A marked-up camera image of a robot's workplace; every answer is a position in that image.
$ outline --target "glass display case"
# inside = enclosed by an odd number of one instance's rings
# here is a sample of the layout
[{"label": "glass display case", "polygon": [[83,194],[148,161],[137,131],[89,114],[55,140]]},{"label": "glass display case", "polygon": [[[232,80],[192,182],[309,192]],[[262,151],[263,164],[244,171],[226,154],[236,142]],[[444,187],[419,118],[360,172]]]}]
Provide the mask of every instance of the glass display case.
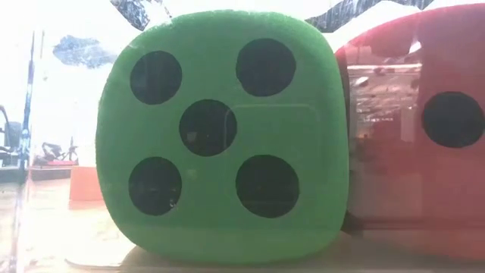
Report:
[{"label": "glass display case", "polygon": [[482,1],[11,5],[0,272],[485,270]]}]

